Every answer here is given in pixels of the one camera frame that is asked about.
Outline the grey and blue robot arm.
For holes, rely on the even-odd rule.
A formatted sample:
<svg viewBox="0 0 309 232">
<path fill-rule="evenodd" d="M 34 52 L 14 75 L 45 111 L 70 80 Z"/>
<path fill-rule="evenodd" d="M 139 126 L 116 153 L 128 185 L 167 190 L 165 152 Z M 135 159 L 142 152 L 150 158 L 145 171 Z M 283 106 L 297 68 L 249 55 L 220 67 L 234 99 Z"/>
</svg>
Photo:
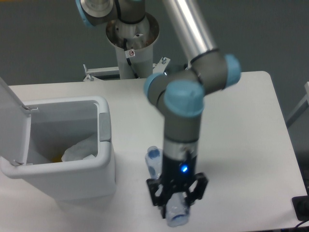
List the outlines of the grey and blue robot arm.
<svg viewBox="0 0 309 232">
<path fill-rule="evenodd" d="M 203 197 L 208 180 L 196 172 L 203 99 L 236 84 L 241 67 L 233 55 L 220 53 L 196 1 L 163 4 L 190 63 L 171 75 L 152 74 L 144 83 L 146 98 L 165 119 L 162 172 L 148 179 L 147 186 L 153 205 L 167 218 L 173 195 L 185 194 L 185 211 Z"/>
</svg>

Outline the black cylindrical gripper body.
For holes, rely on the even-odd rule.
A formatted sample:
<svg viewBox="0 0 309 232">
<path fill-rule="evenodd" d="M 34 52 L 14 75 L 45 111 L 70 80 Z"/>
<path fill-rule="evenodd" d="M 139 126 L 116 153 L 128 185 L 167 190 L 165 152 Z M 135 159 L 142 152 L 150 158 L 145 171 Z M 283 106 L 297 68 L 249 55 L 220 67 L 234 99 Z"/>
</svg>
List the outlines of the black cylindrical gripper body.
<svg viewBox="0 0 309 232">
<path fill-rule="evenodd" d="M 166 205 L 174 193 L 189 193 L 189 187 L 195 182 L 196 161 L 197 157 L 192 152 L 186 152 L 180 160 L 172 159 L 163 153 L 160 176 L 162 192 L 158 197 L 158 205 Z"/>
</svg>

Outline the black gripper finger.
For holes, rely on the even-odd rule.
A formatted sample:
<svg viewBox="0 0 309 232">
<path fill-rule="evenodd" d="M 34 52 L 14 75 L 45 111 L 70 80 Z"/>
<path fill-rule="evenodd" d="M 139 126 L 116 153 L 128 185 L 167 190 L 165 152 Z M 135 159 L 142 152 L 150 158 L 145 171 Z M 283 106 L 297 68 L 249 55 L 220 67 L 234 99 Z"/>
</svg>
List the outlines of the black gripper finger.
<svg viewBox="0 0 309 232">
<path fill-rule="evenodd" d="M 150 193 L 153 206 L 161 210 L 161 216 L 166 219 L 167 203 L 172 197 L 171 190 L 166 190 L 161 184 L 161 179 L 147 179 L 146 184 Z"/>
<path fill-rule="evenodd" d="M 194 189 L 191 191 L 190 187 L 196 183 Z M 206 186 L 208 184 L 208 178 L 204 173 L 195 174 L 191 180 L 184 185 L 185 187 L 185 202 L 187 205 L 193 205 L 195 200 L 201 200 L 203 198 Z"/>
</svg>

